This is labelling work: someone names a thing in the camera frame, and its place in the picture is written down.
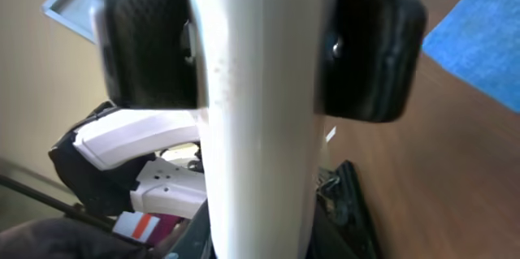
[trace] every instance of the black metal base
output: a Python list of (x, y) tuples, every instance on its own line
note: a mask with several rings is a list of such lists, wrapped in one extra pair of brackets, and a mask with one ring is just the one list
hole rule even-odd
[[(318, 190), (307, 259), (380, 259), (370, 214), (351, 162), (331, 173)], [(173, 246), (179, 258), (216, 258), (205, 202)]]

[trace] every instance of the red stripe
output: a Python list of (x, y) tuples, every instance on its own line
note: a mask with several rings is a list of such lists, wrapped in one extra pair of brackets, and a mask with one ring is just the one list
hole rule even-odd
[(137, 223), (136, 229), (133, 231), (132, 238), (139, 239), (143, 235), (148, 226), (148, 222), (150, 222), (152, 216), (149, 214), (143, 214), (141, 220)]

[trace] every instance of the blue towel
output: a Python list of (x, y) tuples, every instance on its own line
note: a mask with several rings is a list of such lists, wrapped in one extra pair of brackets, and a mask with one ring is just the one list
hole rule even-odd
[(461, 0), (422, 48), (450, 73), (520, 113), (520, 0)]

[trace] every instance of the wall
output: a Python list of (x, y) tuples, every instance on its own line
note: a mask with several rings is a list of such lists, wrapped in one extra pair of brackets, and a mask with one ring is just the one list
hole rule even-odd
[(44, 1), (0, 0), (0, 171), (71, 201), (47, 183), (59, 181), (47, 151), (106, 93), (95, 46), (45, 17)]

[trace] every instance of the black pole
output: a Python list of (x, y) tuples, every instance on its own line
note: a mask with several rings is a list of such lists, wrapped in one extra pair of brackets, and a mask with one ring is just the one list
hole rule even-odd
[(102, 220), (92, 217), (88, 214), (81, 212), (74, 207), (63, 203), (51, 196), (46, 195), (45, 193), (39, 192), (29, 186), (26, 186), (20, 182), (14, 181), (11, 178), (6, 177), (5, 175), (0, 175), (0, 185), (3, 185), (11, 190), (17, 191), (25, 196), (31, 197), (34, 200), (40, 201), (41, 203), (48, 205), (54, 209), (57, 209), (63, 213), (65, 213), (69, 218), (73, 218), (75, 220), (87, 223), (91, 226), (97, 227), (103, 231), (111, 232), (112, 226)]

